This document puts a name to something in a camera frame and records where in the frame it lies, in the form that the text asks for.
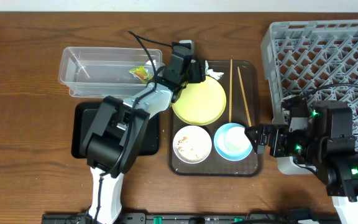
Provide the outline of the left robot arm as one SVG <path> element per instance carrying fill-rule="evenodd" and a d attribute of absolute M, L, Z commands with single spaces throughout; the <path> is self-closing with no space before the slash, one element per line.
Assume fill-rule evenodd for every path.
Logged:
<path fill-rule="evenodd" d="M 149 119 L 176 102 L 187 84 L 205 81 L 204 64 L 194 50 L 190 40 L 174 42 L 170 63 L 156 69 L 142 91 L 124 100 L 107 96 L 101 102 L 80 149 L 93 176 L 87 223 L 117 220 L 124 175 L 139 154 Z"/>

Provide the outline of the white tissue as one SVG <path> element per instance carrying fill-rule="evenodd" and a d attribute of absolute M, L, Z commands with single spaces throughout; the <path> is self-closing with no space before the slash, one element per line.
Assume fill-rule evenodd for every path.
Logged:
<path fill-rule="evenodd" d="M 219 80 L 224 75 L 223 72 L 215 72 L 212 68 L 210 68 L 207 60 L 205 61 L 205 74 L 215 80 Z"/>

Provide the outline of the white bowl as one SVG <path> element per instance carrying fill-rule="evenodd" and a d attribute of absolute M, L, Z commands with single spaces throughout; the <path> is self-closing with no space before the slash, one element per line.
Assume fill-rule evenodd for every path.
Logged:
<path fill-rule="evenodd" d="M 173 152 L 184 163 L 198 164 L 208 158 L 212 150 L 209 133 L 200 126 L 185 126 L 173 137 Z"/>

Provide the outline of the white cup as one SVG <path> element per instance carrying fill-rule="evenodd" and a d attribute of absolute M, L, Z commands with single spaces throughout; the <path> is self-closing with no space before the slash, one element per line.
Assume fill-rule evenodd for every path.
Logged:
<path fill-rule="evenodd" d="M 224 137 L 224 145 L 230 155 L 243 154 L 252 149 L 251 142 L 245 135 L 245 128 L 240 126 L 228 129 Z"/>

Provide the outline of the green orange snack wrapper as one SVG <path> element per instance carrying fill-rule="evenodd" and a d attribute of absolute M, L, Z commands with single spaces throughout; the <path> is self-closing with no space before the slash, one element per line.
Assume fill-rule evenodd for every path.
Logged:
<path fill-rule="evenodd" d="M 153 73 L 150 73 L 143 65 L 130 69 L 129 73 L 144 84 L 148 84 L 154 76 Z"/>

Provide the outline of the yellow plate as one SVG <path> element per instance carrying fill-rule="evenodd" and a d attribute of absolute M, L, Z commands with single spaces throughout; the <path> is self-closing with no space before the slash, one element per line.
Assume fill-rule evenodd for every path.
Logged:
<path fill-rule="evenodd" d="M 172 108 L 183 122 L 204 126 L 213 123 L 223 114 L 226 93 L 217 80 L 206 77 L 201 83 L 187 84 Z"/>

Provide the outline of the grey plastic dishwasher rack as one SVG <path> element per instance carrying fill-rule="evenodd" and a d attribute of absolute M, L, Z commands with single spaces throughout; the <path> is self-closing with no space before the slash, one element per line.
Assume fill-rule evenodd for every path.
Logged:
<path fill-rule="evenodd" d="M 281 101 L 332 84 L 307 98 L 346 102 L 358 151 L 358 20 L 273 22 L 262 43 L 274 124 L 286 123 Z"/>

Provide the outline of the black waste tray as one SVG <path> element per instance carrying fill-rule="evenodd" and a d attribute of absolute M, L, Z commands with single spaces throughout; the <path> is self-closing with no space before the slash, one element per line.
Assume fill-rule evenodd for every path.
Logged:
<path fill-rule="evenodd" d="M 86 101 L 79 103 L 75 108 L 71 154 L 76 159 L 85 158 L 84 156 L 80 155 L 80 149 L 86 133 L 88 132 L 94 117 L 96 116 L 100 104 L 100 101 Z M 151 156 L 157 153 L 158 149 L 159 116 L 155 115 L 149 120 L 139 155 Z"/>

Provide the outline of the light blue bowl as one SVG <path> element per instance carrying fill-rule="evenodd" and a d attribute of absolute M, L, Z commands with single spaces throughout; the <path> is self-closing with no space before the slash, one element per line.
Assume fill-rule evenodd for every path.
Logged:
<path fill-rule="evenodd" d="M 224 137 L 225 137 L 228 129 L 235 127 L 235 126 L 244 127 L 243 125 L 237 124 L 237 123 L 226 123 L 226 124 L 222 125 L 221 127 L 219 127 L 214 135 L 215 150 L 221 157 L 223 157 L 224 159 L 226 159 L 228 161 L 241 161 L 241 160 L 245 159 L 247 156 L 249 156 L 252 151 L 252 149 L 251 149 L 246 153 L 238 154 L 238 155 L 228 154 L 228 152 L 226 151 L 226 147 L 224 145 Z"/>

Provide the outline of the clear plastic bin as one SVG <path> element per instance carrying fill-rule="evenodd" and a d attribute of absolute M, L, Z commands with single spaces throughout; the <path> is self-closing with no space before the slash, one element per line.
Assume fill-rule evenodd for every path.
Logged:
<path fill-rule="evenodd" d="M 67 47 L 64 49 L 59 69 L 59 82 L 77 98 L 128 98 L 142 91 L 142 83 L 130 71 L 143 66 L 152 73 L 150 59 L 155 67 L 163 65 L 159 49 L 119 47 Z"/>

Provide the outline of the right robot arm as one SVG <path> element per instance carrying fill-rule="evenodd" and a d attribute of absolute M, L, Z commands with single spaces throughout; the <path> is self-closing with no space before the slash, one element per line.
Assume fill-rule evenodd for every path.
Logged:
<path fill-rule="evenodd" d="M 245 129 L 256 153 L 269 146 L 272 157 L 293 157 L 332 197 L 341 223 L 358 223 L 358 151 L 352 110 L 345 102 L 324 100 L 308 107 L 302 96 L 282 101 L 287 124 L 259 124 Z"/>

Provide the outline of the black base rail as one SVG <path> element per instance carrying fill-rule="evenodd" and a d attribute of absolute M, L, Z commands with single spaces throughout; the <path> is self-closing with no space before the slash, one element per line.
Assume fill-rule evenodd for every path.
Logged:
<path fill-rule="evenodd" d="M 123 213 L 116 224 L 221 224 L 221 223 L 340 223 L 335 215 L 318 216 L 308 212 L 281 214 L 250 213 L 247 215 L 167 215 L 144 213 Z M 86 224 L 91 223 L 84 213 L 44 214 L 42 224 Z"/>

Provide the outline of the dark brown serving tray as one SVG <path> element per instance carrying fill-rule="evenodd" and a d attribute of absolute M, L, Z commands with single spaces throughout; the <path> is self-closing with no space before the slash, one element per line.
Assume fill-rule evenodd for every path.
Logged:
<path fill-rule="evenodd" d="M 229 93 L 230 62 L 209 61 L 208 63 L 209 67 L 214 71 L 224 73 L 219 79 L 219 83 L 222 85 L 225 92 Z M 237 67 L 241 70 L 252 125 L 259 124 L 260 107 L 257 70 L 248 61 L 234 61 L 232 63 L 232 121 L 243 126 L 248 126 Z M 215 147 L 212 147 L 208 158 L 198 164 L 187 164 L 182 162 L 174 154 L 173 148 L 171 148 L 168 153 L 169 168 L 177 175 L 254 177 L 260 173 L 263 164 L 263 155 L 256 154 L 254 150 L 251 151 L 249 156 L 241 161 L 228 161 L 217 153 Z"/>

